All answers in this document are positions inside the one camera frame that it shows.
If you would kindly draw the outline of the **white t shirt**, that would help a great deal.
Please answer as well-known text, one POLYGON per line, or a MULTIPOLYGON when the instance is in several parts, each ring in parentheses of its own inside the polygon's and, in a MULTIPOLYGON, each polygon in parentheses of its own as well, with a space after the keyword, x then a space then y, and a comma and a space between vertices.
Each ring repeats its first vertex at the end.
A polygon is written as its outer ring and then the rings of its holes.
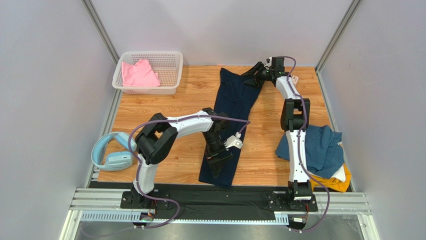
POLYGON ((308 173, 314 177, 318 177, 320 179, 325 179, 325 180, 337 180, 340 182, 345 182, 346 181, 346 174, 345 174, 345 165, 343 164, 330 178, 325 178, 325 177, 321 177, 318 176, 310 171, 308 171, 308 173))

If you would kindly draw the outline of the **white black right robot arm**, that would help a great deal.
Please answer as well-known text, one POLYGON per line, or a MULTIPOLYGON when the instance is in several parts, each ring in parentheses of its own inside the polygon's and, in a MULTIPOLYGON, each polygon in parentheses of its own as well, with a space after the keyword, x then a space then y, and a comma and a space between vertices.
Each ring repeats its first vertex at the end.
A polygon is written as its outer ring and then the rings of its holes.
POLYGON ((304 211, 313 203, 312 176, 306 167, 306 131, 309 126, 310 100, 297 91, 293 72, 286 71, 286 56, 270 57, 259 61, 247 72, 245 84, 261 88, 271 82, 282 95, 280 126, 285 132, 289 150, 290 174, 286 193, 273 201, 288 211, 304 211))

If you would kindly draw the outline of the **corner aluminium post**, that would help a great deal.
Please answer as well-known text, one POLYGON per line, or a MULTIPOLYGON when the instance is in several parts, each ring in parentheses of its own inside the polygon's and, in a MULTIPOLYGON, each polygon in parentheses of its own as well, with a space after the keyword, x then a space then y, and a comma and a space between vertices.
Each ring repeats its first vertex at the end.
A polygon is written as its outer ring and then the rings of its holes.
POLYGON ((96 28, 109 56, 111 57, 113 63, 116 65, 120 59, 120 56, 117 53, 116 48, 99 16, 96 7, 92 0, 81 0, 84 8, 86 9, 94 27, 96 28))
POLYGON ((355 16, 356 12, 358 11, 360 5, 362 4, 363 0, 352 0, 350 2, 349 7, 347 8, 344 16, 342 17, 339 25, 337 26, 334 34, 332 35, 327 47, 325 48, 323 54, 321 55, 318 64, 315 67, 315 72, 318 74, 322 71, 322 69, 325 67, 328 59, 332 55, 334 49, 338 45, 341 37, 345 33, 348 25, 350 24, 351 20, 355 16))

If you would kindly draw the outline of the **yellow t shirt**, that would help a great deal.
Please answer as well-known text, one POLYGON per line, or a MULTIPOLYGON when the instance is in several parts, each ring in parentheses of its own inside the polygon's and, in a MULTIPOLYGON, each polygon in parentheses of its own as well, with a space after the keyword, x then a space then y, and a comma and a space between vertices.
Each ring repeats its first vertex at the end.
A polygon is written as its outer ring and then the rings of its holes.
POLYGON ((326 179, 322 179, 319 177, 315 177, 312 176, 316 181, 318 181, 319 183, 323 184, 325 187, 338 191, 338 192, 346 192, 349 189, 350 186, 350 182, 352 179, 352 174, 350 172, 350 170, 348 169, 347 165, 344 163, 344 170, 345 170, 345 174, 346 174, 346 181, 345 182, 341 182, 338 180, 326 180, 326 179))

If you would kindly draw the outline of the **right corner aluminium post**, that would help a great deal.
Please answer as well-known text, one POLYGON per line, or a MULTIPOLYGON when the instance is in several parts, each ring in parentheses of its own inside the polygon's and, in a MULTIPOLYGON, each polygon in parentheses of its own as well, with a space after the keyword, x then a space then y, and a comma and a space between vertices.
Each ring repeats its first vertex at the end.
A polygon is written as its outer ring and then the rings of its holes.
POLYGON ((315 67, 315 72, 318 74, 322 71, 322 69, 325 67, 328 59, 332 55, 334 49, 338 45, 341 37, 345 33, 348 25, 350 24, 351 20, 355 16, 356 12, 358 11, 360 5, 362 4, 363 0, 352 0, 350 2, 349 7, 347 8, 344 16, 342 17, 339 25, 337 26, 334 34, 332 35, 327 47, 325 48, 323 54, 321 55, 318 64, 315 67))

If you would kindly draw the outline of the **navy blue t shirt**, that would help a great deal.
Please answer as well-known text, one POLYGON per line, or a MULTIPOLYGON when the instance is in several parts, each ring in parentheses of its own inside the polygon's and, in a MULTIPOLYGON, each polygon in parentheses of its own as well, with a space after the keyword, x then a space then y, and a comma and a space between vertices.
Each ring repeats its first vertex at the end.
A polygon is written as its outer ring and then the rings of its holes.
MULTIPOLYGON (((248 120, 251 108, 254 106, 261 89, 245 84, 246 77, 233 73, 225 68, 220 69, 220 86, 217 91, 213 110, 220 114, 225 113, 233 119, 248 120)), ((231 147, 229 152, 232 158, 229 159, 221 169, 219 175, 215 177, 204 157, 202 160, 199 178, 202 183, 229 187, 232 185, 241 149, 231 147)))

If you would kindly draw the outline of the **left corner aluminium post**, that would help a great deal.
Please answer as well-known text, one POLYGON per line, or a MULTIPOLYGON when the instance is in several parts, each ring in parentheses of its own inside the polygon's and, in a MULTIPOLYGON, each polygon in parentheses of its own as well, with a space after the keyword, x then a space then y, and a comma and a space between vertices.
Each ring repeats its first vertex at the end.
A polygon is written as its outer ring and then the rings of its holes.
POLYGON ((86 9, 94 27, 96 28, 109 56, 111 57, 113 63, 116 65, 120 59, 120 56, 117 53, 116 48, 99 16, 96 7, 92 0, 81 0, 84 8, 86 9))

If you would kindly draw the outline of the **white perforated plastic basket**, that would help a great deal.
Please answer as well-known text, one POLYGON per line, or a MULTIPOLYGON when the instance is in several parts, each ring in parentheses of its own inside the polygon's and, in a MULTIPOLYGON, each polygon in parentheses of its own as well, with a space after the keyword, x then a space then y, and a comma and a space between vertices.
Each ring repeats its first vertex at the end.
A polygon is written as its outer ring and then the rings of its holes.
POLYGON ((127 51, 116 65, 112 86, 126 94, 174 95, 183 62, 178 51, 127 51))

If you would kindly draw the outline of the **teal blue t shirt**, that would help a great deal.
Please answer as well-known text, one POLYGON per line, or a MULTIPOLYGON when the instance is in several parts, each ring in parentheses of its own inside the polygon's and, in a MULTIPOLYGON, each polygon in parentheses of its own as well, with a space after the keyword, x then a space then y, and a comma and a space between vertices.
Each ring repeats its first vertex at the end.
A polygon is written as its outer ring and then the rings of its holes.
POLYGON ((286 132, 275 154, 279 158, 289 160, 291 182, 309 181, 304 169, 329 179, 345 163, 340 146, 342 135, 341 132, 332 131, 328 125, 309 125, 306 130, 295 129, 286 132), (300 166, 299 157, 302 157, 304 169, 300 166))

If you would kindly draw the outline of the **pink t shirt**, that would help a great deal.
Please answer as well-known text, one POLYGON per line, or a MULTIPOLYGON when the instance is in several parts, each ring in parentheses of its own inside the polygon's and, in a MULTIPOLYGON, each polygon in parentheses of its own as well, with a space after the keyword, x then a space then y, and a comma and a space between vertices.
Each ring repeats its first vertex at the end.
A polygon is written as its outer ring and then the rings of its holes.
POLYGON ((161 82, 158 73, 154 72, 147 59, 140 59, 135 64, 121 63, 121 75, 123 87, 160 87, 161 82))

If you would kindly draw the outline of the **aluminium front rail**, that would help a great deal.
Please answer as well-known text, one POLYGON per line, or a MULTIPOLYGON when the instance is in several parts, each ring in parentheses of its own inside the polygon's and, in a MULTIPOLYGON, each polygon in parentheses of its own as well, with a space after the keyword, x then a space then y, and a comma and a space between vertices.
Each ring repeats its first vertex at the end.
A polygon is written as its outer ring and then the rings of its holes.
MULTIPOLYGON (((137 222, 143 208, 121 208, 123 189, 77 188, 73 195, 67 219, 60 234, 61 240, 70 240, 76 236, 77 223, 81 220, 137 222)), ((378 234, 372 211, 363 192, 315 192, 318 214, 355 215, 360 224, 361 233, 366 240, 378 240, 378 234)), ((283 225, 288 222, 289 211, 276 211, 273 220, 181 220, 182 224, 259 224, 283 225)))

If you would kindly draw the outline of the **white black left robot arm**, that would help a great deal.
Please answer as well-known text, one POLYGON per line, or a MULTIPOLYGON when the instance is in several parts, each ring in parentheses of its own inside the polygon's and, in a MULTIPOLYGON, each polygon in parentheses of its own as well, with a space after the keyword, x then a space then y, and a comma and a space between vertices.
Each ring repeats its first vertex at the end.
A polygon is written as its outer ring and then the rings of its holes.
POLYGON ((204 108, 181 117, 165 117, 157 113, 146 123, 134 141, 138 156, 136 176, 130 191, 122 194, 122 209, 147 209, 166 205, 165 194, 155 196, 155 176, 158 165, 169 155, 175 141, 181 137, 202 133, 206 142, 204 156, 214 177, 233 157, 220 133, 227 130, 230 121, 225 113, 204 108))

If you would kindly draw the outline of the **small pink white box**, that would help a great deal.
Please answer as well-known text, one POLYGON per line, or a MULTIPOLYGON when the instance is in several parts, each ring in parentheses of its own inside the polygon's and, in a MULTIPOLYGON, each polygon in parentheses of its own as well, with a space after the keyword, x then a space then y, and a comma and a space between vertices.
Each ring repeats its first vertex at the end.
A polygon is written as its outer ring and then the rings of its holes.
POLYGON ((299 77, 298 77, 298 76, 295 76, 295 75, 292 75, 292 76, 291 76, 291 79, 292 79, 292 82, 293 82, 293 84, 294 84, 294 85, 296 85, 296 84, 297 84, 297 82, 299 81, 299 77))

